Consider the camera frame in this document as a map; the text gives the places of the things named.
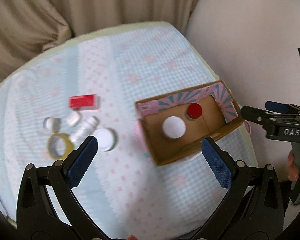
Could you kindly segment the person's right hand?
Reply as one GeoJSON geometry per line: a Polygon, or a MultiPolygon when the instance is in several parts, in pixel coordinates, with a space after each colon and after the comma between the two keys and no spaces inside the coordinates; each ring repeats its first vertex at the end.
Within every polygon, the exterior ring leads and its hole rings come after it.
{"type": "Polygon", "coordinates": [[[297,168],[295,162],[294,162],[294,152],[291,150],[289,152],[288,158],[287,158],[287,165],[288,165],[288,179],[290,181],[297,181],[299,178],[299,169],[297,168]]]}

